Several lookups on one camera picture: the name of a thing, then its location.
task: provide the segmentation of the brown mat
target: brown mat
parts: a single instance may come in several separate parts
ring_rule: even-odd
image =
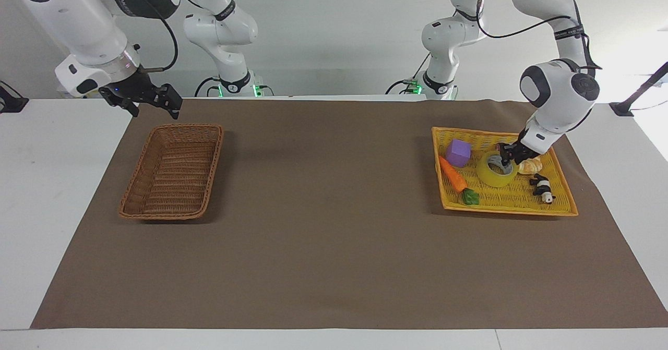
[[[519,131],[528,104],[186,101],[226,129],[208,212],[122,220],[141,107],[32,328],[668,327],[566,139],[575,218],[441,208],[430,127]]]

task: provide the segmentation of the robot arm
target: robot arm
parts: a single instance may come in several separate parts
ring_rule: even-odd
[[[150,17],[150,11],[142,9],[146,7],[142,1],[115,0],[114,5],[118,12]],[[109,105],[120,106],[135,117],[139,109],[133,101],[150,103],[167,110],[174,119],[178,117],[181,97],[169,84],[153,86],[142,70],[136,49],[115,25],[103,1],[24,0],[24,3],[47,32],[70,51],[71,55],[55,70],[69,93],[82,96],[99,89]],[[171,3],[167,8],[173,13],[176,5]]]
[[[424,27],[422,44],[430,52],[432,59],[426,71],[418,74],[418,83],[423,93],[430,99],[440,100],[448,94],[459,68],[456,49],[472,45],[484,38],[478,28],[476,6],[478,0],[450,0],[455,6],[451,17],[439,19]],[[480,11],[480,25],[484,28],[485,18]]]
[[[511,145],[500,145],[504,163],[517,164],[546,153],[567,132],[585,121],[599,97],[596,69],[589,54],[589,37],[585,34],[575,0],[512,0],[520,12],[549,22],[559,58],[528,67],[522,74],[520,90],[537,108]]]
[[[202,11],[186,16],[188,39],[204,49],[218,68],[226,96],[255,96],[255,75],[238,46],[257,39],[257,23],[234,0],[194,0]]]
[[[455,15],[427,25],[422,41],[432,54],[429,68],[420,76],[427,98],[440,99],[451,88],[459,65],[455,49],[485,37],[484,0],[450,0]],[[580,22],[575,0],[512,0],[520,12],[549,20],[554,29],[559,59],[533,65],[520,81],[522,94],[538,110],[513,144],[500,145],[504,164],[546,153],[561,135],[589,115],[599,96],[589,41]]]

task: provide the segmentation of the wicker basket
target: wicker basket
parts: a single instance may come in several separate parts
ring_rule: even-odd
[[[207,210],[222,146],[213,124],[156,127],[121,199],[119,215],[137,220],[198,219]]]
[[[529,184],[530,176],[518,175],[503,188],[487,186],[478,179],[475,171],[478,161],[484,153],[495,148],[497,143],[513,143],[518,134],[507,134],[498,132],[475,131],[472,129],[458,128],[432,128],[434,140],[434,155],[436,157],[436,173],[438,186],[441,192],[441,203],[448,210],[466,210],[470,212],[491,212],[509,214],[534,214],[534,215],[578,215],[575,200],[568,188],[566,177],[561,170],[559,161],[556,159],[554,148],[541,157],[543,170],[541,174],[550,179],[552,192],[556,196],[554,203],[543,203],[540,197],[533,196],[533,188]],[[472,145],[471,160],[465,167],[457,171],[466,179],[468,186],[480,194],[480,205],[465,205],[458,194],[443,176],[438,162],[438,156],[445,157],[446,148],[453,141],[460,139]]]

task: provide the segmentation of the white table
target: white table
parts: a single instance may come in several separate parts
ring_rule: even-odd
[[[422,96],[277,100],[419,101]],[[0,115],[0,348],[668,348],[668,329],[29,331],[130,117],[102,100],[33,100]],[[668,164],[633,119],[597,105],[569,135],[654,290],[668,307]]]

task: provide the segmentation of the toy panda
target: toy panda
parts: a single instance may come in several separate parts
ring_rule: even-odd
[[[536,179],[531,179],[529,181],[532,186],[536,186],[534,196],[541,196],[544,203],[553,203],[555,197],[552,194],[550,180],[541,174],[534,174],[534,178]]]

